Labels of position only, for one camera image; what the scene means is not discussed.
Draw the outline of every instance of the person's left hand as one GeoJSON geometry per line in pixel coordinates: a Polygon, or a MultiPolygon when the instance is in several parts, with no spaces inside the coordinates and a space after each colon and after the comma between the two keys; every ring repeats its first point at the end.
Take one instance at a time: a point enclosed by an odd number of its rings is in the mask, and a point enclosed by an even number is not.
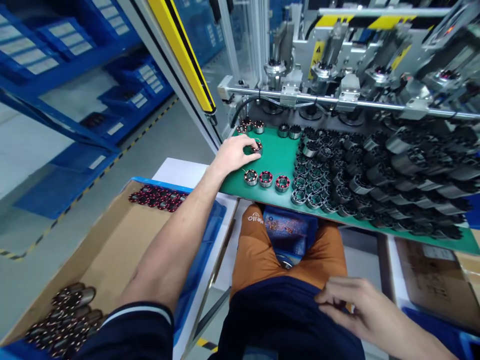
{"type": "Polygon", "coordinates": [[[258,153],[245,155],[244,147],[246,146],[252,146],[254,149],[258,148],[255,139],[245,134],[228,138],[220,146],[210,167],[215,170],[219,176],[226,177],[232,171],[240,169],[245,164],[261,158],[261,155],[258,153]]]}

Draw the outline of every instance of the white label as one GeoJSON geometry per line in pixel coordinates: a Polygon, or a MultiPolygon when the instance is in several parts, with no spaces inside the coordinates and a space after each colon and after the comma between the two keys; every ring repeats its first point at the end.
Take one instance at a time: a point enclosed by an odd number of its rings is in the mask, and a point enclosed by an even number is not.
{"type": "Polygon", "coordinates": [[[153,91],[155,92],[155,94],[158,94],[160,90],[162,90],[164,88],[164,86],[162,84],[160,84],[159,87],[156,87],[153,89],[153,91]]]}
{"type": "Polygon", "coordinates": [[[94,162],[92,162],[92,163],[90,164],[90,166],[89,166],[88,168],[89,168],[89,169],[92,169],[92,170],[95,169],[95,168],[96,168],[98,165],[100,165],[100,163],[101,163],[103,160],[105,160],[105,159],[106,159],[105,156],[100,155],[99,157],[96,158],[96,160],[95,160],[94,162]]]}
{"type": "Polygon", "coordinates": [[[146,73],[144,73],[141,77],[144,79],[144,80],[147,80],[149,77],[151,77],[152,75],[154,74],[154,71],[153,70],[150,70],[146,73]]]}
{"type": "Polygon", "coordinates": [[[32,40],[27,37],[23,37],[20,40],[7,42],[4,45],[0,45],[0,51],[7,55],[11,55],[34,46],[35,43],[32,40]]]}
{"type": "Polygon", "coordinates": [[[450,250],[447,250],[441,247],[430,246],[430,245],[422,245],[422,246],[423,246],[423,254],[427,258],[452,260],[452,261],[455,260],[454,253],[450,250]]]}
{"type": "Polygon", "coordinates": [[[117,16],[119,14],[119,11],[115,6],[109,6],[107,8],[104,8],[103,10],[100,10],[100,12],[105,19],[110,19],[111,17],[117,16]]]}
{"type": "Polygon", "coordinates": [[[142,101],[136,103],[136,107],[140,109],[146,102],[147,99],[144,97],[142,101]]]}
{"type": "Polygon", "coordinates": [[[139,93],[137,96],[135,97],[132,97],[131,101],[136,104],[138,103],[140,100],[142,100],[144,97],[144,95],[142,93],[139,93]]]}
{"type": "Polygon", "coordinates": [[[129,27],[127,25],[123,25],[123,26],[120,26],[120,27],[117,27],[115,29],[117,35],[123,35],[125,33],[128,33],[130,31],[129,27]]]}
{"type": "Polygon", "coordinates": [[[158,85],[160,85],[160,80],[155,81],[152,85],[150,85],[150,87],[155,89],[158,85]]]}
{"type": "Polygon", "coordinates": [[[92,0],[92,1],[93,1],[93,4],[99,9],[112,4],[110,0],[92,0]]]}
{"type": "Polygon", "coordinates": [[[157,80],[157,76],[156,75],[152,75],[150,76],[147,80],[146,80],[146,83],[148,85],[150,85],[151,83],[153,83],[155,80],[157,80]]]}
{"type": "Polygon", "coordinates": [[[121,16],[114,17],[113,19],[108,20],[112,28],[125,24],[121,16]]]}
{"type": "Polygon", "coordinates": [[[69,34],[71,32],[74,32],[75,31],[75,28],[74,26],[67,22],[67,23],[64,23],[62,25],[58,25],[58,26],[55,26],[55,27],[51,27],[50,29],[50,32],[56,36],[57,38],[60,38],[62,37],[63,35],[66,35],[66,34],[69,34]]]}
{"type": "Polygon", "coordinates": [[[150,71],[152,68],[150,67],[150,65],[143,65],[141,68],[138,69],[138,72],[140,74],[145,74],[147,71],[150,71]]]}
{"type": "Polygon", "coordinates": [[[73,44],[82,42],[84,40],[84,37],[80,33],[76,32],[72,35],[62,37],[62,38],[60,38],[60,40],[61,40],[62,43],[64,43],[66,46],[69,47],[73,44]]]}
{"type": "Polygon", "coordinates": [[[87,50],[90,50],[92,48],[92,45],[90,45],[88,42],[83,42],[80,45],[74,46],[70,49],[71,53],[75,56],[83,54],[87,50]]]}
{"type": "Polygon", "coordinates": [[[50,57],[47,60],[37,62],[35,65],[27,67],[27,69],[33,74],[38,75],[56,67],[58,64],[58,61],[50,57]]]}
{"type": "Polygon", "coordinates": [[[15,56],[13,60],[15,60],[20,65],[24,65],[34,63],[41,58],[44,58],[45,56],[46,55],[42,50],[36,48],[35,50],[27,51],[21,55],[15,56]]]}
{"type": "Polygon", "coordinates": [[[20,36],[20,35],[22,35],[22,33],[12,25],[0,27],[0,41],[16,38],[17,36],[20,36]]]}
{"type": "Polygon", "coordinates": [[[124,125],[123,125],[121,122],[119,122],[117,125],[115,125],[114,127],[112,127],[112,128],[111,128],[110,130],[108,130],[106,133],[111,136],[111,135],[115,134],[118,130],[120,130],[121,128],[123,128],[123,127],[124,127],[124,125]]]}

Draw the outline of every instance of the yellow warning label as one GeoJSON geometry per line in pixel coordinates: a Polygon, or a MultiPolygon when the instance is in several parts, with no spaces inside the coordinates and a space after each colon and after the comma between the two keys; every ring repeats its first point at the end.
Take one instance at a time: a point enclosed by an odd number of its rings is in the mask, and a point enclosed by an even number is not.
{"type": "Polygon", "coordinates": [[[412,45],[409,45],[406,49],[402,50],[398,56],[396,57],[395,60],[393,60],[393,63],[391,64],[391,68],[392,70],[395,70],[400,62],[404,59],[405,55],[407,55],[407,53],[409,52],[410,48],[412,47],[412,45]]]}
{"type": "MultiPolygon", "coordinates": [[[[310,64],[310,69],[312,68],[313,65],[318,63],[320,60],[322,60],[322,54],[324,53],[324,47],[325,47],[325,41],[317,41],[315,43],[315,50],[313,51],[313,55],[311,56],[311,64],[310,64]]],[[[314,76],[312,75],[312,72],[308,72],[308,79],[313,79],[314,76]]]]}

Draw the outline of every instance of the white table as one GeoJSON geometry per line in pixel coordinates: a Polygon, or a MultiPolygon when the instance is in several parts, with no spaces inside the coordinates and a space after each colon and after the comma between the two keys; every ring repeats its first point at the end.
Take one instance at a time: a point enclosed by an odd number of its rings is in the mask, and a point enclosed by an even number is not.
{"type": "MultiPolygon", "coordinates": [[[[199,183],[207,167],[208,166],[204,164],[177,160],[168,157],[160,166],[152,179],[193,189],[199,183]]],[[[224,246],[226,235],[234,217],[235,210],[237,209],[239,200],[237,196],[226,195],[223,193],[218,193],[215,199],[221,205],[226,207],[225,217],[223,218],[220,230],[218,231],[215,242],[213,243],[210,256],[208,257],[205,269],[203,270],[200,284],[198,285],[198,289],[193,298],[193,302],[186,317],[180,337],[178,338],[176,345],[173,347],[174,360],[182,358],[185,350],[188,348],[193,339],[194,332],[200,320],[200,315],[202,314],[208,290],[212,285],[213,275],[220,268],[220,253],[222,247],[224,246]]]]}

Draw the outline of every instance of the yellow-black floor tape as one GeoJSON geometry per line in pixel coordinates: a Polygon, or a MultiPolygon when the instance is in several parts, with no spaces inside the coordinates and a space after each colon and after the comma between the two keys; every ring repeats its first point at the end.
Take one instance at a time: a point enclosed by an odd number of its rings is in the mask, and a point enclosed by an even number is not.
{"type": "Polygon", "coordinates": [[[199,347],[210,350],[212,353],[216,353],[219,350],[219,346],[216,343],[210,342],[203,338],[199,338],[196,344],[199,347]]]}
{"type": "Polygon", "coordinates": [[[75,206],[75,204],[77,204],[81,198],[83,198],[83,196],[89,192],[89,190],[91,188],[93,188],[93,186],[101,179],[104,177],[104,175],[106,173],[108,173],[110,171],[111,168],[113,168],[113,166],[133,147],[135,146],[135,144],[152,128],[153,125],[155,125],[159,120],[160,118],[165,115],[165,113],[167,111],[169,111],[173,106],[174,104],[179,100],[179,98],[175,98],[172,103],[164,110],[161,112],[161,114],[154,120],[151,122],[150,125],[148,125],[148,127],[142,131],[142,133],[140,135],[137,136],[137,138],[125,149],[123,150],[121,153],[118,154],[118,156],[115,158],[115,160],[112,161],[112,163],[107,166],[105,168],[105,170],[102,171],[102,173],[90,184],[89,187],[87,187],[67,208],[64,212],[62,212],[62,214],[43,232],[42,235],[40,235],[40,237],[32,244],[30,245],[30,247],[28,248],[27,251],[25,251],[23,254],[19,255],[19,254],[16,254],[16,253],[13,253],[11,251],[8,251],[8,250],[5,250],[5,249],[2,249],[0,248],[0,256],[4,257],[4,258],[7,258],[7,259],[10,259],[10,260],[14,260],[14,261],[21,261],[24,259],[24,257],[26,257],[28,254],[30,254],[32,252],[33,249],[35,249],[35,247],[47,236],[47,234],[52,231],[52,229],[57,226],[57,224],[64,218],[64,216],[72,209],[73,206],[75,206]]]}

